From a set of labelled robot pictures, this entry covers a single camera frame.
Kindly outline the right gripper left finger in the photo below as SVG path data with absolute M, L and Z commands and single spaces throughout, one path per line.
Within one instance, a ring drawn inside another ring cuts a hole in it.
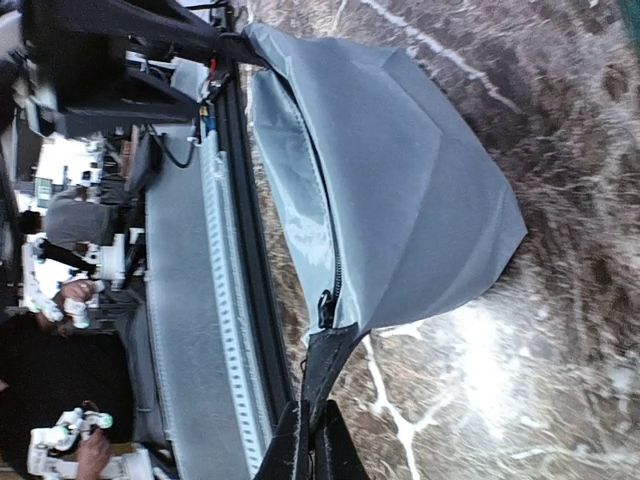
M 287 403 L 255 480 L 304 480 L 309 477 L 309 404 Z

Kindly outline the grey zipper pouch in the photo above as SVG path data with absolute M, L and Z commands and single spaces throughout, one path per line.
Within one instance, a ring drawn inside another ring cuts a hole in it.
M 481 296 L 526 236 L 505 175 L 400 48 L 264 24 L 219 39 L 256 64 L 254 137 L 309 311 L 318 417 L 370 331 Z

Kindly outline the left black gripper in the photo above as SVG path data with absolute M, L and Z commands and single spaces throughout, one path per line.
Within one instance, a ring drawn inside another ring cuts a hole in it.
M 25 115 L 32 131 L 65 137 L 190 122 L 197 102 L 128 66 L 133 39 L 170 56 L 210 60 L 219 31 L 176 1 L 22 1 Z

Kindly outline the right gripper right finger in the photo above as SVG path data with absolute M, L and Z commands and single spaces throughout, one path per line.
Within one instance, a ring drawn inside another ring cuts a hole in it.
M 369 480 L 345 420 L 334 400 L 328 400 L 315 432 L 315 478 Z

